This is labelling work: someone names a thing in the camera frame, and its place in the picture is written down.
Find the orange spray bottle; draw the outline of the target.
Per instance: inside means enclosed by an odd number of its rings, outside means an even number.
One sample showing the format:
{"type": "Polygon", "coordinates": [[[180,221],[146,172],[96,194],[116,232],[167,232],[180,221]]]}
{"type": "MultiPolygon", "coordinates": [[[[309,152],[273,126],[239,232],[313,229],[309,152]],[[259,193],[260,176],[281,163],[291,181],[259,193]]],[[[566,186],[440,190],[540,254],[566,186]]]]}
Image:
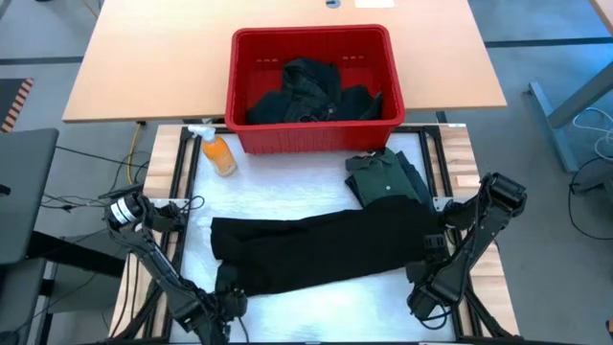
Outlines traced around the orange spray bottle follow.
{"type": "Polygon", "coordinates": [[[227,143],[216,134],[211,126],[189,125],[188,131],[201,138],[201,148],[205,156],[220,176],[228,176],[237,169],[237,162],[227,143]]]}

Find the red plastic laundry basket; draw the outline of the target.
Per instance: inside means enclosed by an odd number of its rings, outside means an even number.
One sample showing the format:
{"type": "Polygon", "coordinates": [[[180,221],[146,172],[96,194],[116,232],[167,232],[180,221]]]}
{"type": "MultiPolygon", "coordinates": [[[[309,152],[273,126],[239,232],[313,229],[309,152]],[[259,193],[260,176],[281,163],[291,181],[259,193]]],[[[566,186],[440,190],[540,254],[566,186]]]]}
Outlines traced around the red plastic laundry basket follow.
{"type": "Polygon", "coordinates": [[[225,123],[248,153],[377,150],[404,116],[391,38],[381,25],[249,28],[232,37],[225,123]],[[281,89],[284,66],[297,58],[336,65],[342,88],[363,84],[372,96],[381,93],[381,118],[248,125],[247,110],[281,89]]]}

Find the grey metal desk leg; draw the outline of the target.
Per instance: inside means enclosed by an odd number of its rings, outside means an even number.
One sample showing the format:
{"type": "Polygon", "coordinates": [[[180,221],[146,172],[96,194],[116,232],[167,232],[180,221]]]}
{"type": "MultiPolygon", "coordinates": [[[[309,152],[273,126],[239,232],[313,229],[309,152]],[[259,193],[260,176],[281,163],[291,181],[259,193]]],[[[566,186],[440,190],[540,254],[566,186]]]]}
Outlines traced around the grey metal desk leg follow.
{"type": "Polygon", "coordinates": [[[613,61],[557,107],[552,107],[538,82],[529,83],[528,94],[533,96],[538,104],[539,115],[545,121],[545,133],[549,135],[550,142],[554,145],[566,172],[576,172],[579,165],[563,128],[570,124],[581,111],[587,109],[589,105],[611,90],[613,90],[613,61]]]}

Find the light wooden desk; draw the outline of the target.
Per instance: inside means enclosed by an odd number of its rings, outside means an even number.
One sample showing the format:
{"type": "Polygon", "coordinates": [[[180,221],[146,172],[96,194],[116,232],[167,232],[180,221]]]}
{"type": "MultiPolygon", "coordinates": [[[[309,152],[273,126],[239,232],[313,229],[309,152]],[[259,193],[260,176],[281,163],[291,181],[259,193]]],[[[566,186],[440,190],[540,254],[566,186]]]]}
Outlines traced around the light wooden desk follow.
{"type": "Polygon", "coordinates": [[[67,123],[183,120],[225,110],[242,28],[379,24],[392,40],[405,107],[507,103],[467,0],[104,0],[63,113],[67,123]]]}

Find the black aluminium table frame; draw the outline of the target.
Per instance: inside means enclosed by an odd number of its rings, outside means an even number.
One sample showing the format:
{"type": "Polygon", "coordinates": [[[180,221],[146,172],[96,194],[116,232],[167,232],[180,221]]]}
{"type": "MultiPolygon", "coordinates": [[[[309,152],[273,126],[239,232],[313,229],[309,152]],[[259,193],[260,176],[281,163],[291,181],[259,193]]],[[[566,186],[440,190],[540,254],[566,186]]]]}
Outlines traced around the black aluminium table frame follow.
{"type": "MultiPolygon", "coordinates": [[[[436,192],[441,196],[473,196],[480,179],[468,130],[464,124],[403,124],[397,132],[416,132],[426,136],[425,161],[432,166],[436,192]]],[[[193,154],[200,146],[185,126],[161,125],[157,129],[148,174],[147,196],[168,196],[173,188],[185,196],[191,188],[188,172],[194,169],[193,154]]],[[[113,336],[126,329],[132,313],[147,300],[150,275],[131,256],[126,259],[120,292],[113,312],[113,336]]],[[[511,334],[518,334],[498,244],[489,246],[484,257],[471,270],[474,292],[497,322],[511,334]]]]}

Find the black trousers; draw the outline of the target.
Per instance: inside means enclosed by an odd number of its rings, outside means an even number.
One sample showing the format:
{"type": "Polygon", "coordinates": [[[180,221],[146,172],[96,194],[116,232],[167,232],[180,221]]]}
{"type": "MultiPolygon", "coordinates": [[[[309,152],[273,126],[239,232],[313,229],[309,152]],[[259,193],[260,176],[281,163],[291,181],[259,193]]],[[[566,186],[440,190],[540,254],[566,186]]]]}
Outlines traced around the black trousers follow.
{"type": "Polygon", "coordinates": [[[297,220],[214,218],[212,251],[238,269],[248,296],[284,293],[398,269],[424,258],[436,214],[404,195],[361,210],[297,220]]]}

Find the dark denim jeans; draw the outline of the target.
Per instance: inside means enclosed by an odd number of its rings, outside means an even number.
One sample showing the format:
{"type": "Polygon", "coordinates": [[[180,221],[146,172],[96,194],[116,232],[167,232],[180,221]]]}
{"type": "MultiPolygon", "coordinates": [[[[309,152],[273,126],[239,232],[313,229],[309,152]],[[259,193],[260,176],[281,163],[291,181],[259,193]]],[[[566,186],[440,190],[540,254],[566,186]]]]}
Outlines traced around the dark denim jeans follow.
{"type": "Polygon", "coordinates": [[[341,87],[336,65],[297,58],[284,66],[279,91],[270,91],[246,112],[248,125],[379,120],[383,96],[358,84],[341,87]]]}

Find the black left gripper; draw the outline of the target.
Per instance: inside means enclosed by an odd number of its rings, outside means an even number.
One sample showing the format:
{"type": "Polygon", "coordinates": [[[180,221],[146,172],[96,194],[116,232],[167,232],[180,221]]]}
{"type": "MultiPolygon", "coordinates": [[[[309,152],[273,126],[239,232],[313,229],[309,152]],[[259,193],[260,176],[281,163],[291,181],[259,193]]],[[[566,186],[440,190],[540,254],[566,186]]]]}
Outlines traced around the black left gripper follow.
{"type": "Polygon", "coordinates": [[[241,319],[247,311],[247,297],[238,287],[238,269],[222,264],[216,273],[216,289],[222,292],[208,293],[196,290],[197,309],[193,318],[193,331],[202,345],[228,345],[231,323],[241,319]]]}

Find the dark grey office chair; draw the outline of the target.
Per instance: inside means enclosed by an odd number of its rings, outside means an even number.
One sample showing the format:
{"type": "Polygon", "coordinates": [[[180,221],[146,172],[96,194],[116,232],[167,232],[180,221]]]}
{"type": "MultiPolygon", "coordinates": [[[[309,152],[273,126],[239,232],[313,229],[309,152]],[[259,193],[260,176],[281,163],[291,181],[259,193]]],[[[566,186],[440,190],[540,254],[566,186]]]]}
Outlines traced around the dark grey office chair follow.
{"type": "Polygon", "coordinates": [[[0,345],[26,345],[46,264],[120,277],[124,262],[34,230],[58,130],[0,133],[0,345]]]}

